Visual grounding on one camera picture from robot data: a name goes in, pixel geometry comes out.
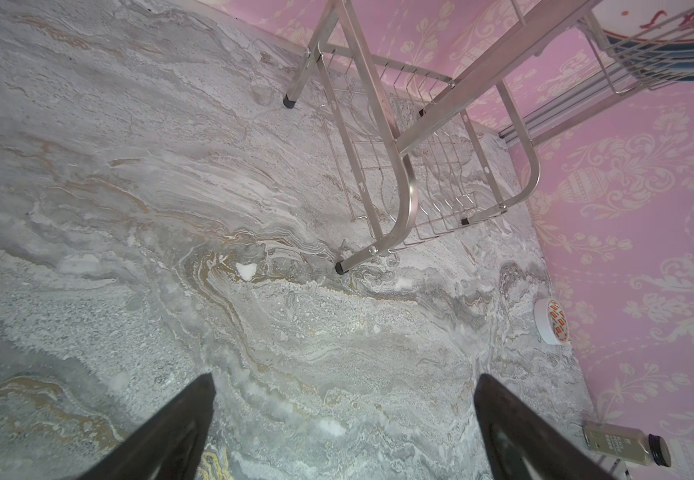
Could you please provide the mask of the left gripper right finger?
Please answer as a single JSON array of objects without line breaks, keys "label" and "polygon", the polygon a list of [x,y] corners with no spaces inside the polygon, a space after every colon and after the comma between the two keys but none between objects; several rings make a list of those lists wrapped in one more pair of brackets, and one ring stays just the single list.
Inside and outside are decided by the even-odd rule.
[{"label": "left gripper right finger", "polygon": [[473,405],[493,478],[611,477],[493,376],[479,377]]}]

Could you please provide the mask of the blue striped plate front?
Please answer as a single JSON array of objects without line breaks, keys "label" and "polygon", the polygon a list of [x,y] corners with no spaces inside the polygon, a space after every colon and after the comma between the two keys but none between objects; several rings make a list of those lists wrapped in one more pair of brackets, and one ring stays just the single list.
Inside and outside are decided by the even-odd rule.
[{"label": "blue striped plate front", "polygon": [[614,47],[613,52],[616,60],[643,82],[694,81],[694,48],[625,44]]}]

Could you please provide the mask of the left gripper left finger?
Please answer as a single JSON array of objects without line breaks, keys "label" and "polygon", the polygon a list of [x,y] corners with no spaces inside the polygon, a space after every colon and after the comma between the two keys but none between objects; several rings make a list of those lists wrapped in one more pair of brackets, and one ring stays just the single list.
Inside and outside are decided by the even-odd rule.
[{"label": "left gripper left finger", "polygon": [[198,376],[81,477],[195,478],[214,415],[215,396],[213,376]]}]

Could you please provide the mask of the orange sunburst plate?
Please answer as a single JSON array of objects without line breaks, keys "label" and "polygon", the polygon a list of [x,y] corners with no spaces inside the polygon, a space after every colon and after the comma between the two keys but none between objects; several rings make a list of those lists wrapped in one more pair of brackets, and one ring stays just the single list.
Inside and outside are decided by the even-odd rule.
[{"label": "orange sunburst plate", "polygon": [[607,0],[597,4],[592,14],[611,39],[694,48],[694,1]]}]

